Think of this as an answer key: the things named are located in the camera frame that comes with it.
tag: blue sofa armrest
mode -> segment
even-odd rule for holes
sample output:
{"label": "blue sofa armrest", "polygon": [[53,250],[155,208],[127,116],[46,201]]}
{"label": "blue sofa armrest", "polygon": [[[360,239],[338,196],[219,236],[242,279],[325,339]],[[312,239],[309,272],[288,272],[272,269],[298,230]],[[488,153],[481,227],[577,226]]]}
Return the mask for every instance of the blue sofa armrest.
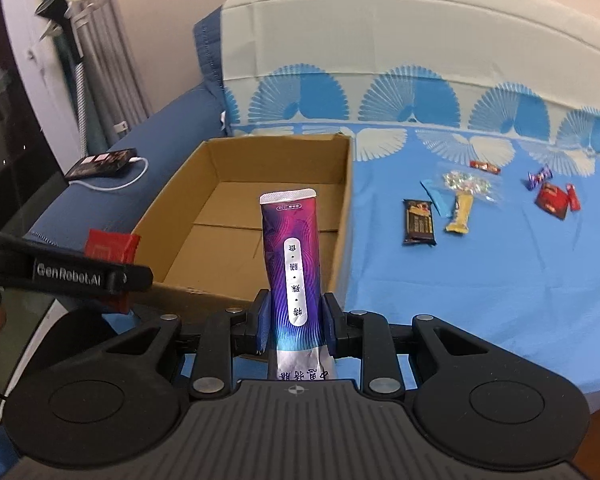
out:
{"label": "blue sofa armrest", "polygon": [[[197,146],[204,140],[222,136],[223,109],[224,103],[202,84],[181,95],[112,147],[112,150],[136,148],[138,156],[147,158],[149,168],[142,178],[129,187],[109,192],[69,186],[40,216],[26,238],[81,251],[90,228],[131,232]],[[138,162],[124,177],[91,178],[86,182],[99,187],[120,186],[137,176],[142,167]]]}

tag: purple and blue tube packet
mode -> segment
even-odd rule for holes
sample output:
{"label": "purple and blue tube packet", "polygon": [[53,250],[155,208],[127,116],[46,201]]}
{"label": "purple and blue tube packet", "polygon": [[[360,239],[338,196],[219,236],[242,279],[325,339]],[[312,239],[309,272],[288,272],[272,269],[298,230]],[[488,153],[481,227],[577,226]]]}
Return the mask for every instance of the purple and blue tube packet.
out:
{"label": "purple and blue tube packet", "polygon": [[322,333],[316,193],[279,191],[260,197],[264,259],[272,295],[269,378],[333,379]]}

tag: white charging cable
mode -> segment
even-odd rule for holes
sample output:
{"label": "white charging cable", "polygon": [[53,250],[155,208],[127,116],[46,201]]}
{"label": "white charging cable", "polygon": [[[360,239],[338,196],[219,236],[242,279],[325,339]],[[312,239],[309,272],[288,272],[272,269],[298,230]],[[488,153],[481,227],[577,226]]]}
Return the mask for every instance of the white charging cable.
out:
{"label": "white charging cable", "polygon": [[144,162],[144,168],[142,169],[140,174],[138,176],[136,176],[135,179],[133,179],[131,182],[127,182],[126,184],[123,184],[122,186],[97,187],[97,186],[92,186],[91,184],[87,184],[86,182],[83,182],[81,180],[72,180],[69,184],[80,184],[81,186],[88,187],[89,189],[93,189],[94,191],[117,191],[119,189],[124,189],[125,187],[131,186],[132,184],[134,184],[135,182],[140,180],[140,178],[146,173],[146,170],[149,169],[149,161],[146,160],[144,158],[144,156],[132,156],[129,159],[129,162],[139,162],[141,160]]}

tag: white fabric with blue pattern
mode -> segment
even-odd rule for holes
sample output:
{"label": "white fabric with blue pattern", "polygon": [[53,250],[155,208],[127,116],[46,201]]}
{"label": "white fabric with blue pattern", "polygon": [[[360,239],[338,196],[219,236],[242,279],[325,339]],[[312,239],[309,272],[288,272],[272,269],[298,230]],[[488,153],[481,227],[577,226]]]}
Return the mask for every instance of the white fabric with blue pattern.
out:
{"label": "white fabric with blue pattern", "polygon": [[[346,309],[427,312],[600,390],[600,22],[547,0],[229,0],[232,133],[355,140]],[[470,233],[404,247],[437,163],[501,166]],[[521,180],[576,186],[564,222]]]}

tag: ribbed black surface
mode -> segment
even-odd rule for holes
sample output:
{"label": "ribbed black surface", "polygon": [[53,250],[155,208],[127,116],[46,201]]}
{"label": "ribbed black surface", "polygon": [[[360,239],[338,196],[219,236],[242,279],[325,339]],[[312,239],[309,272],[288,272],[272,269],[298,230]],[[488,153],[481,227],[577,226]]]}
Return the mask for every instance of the ribbed black surface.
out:
{"label": "ribbed black surface", "polygon": [[[304,391],[293,394],[295,386]],[[5,480],[576,480],[561,464],[502,473],[432,447],[394,402],[360,396],[350,381],[243,381],[223,400],[195,403],[163,444],[128,463],[56,470],[23,459]]]}

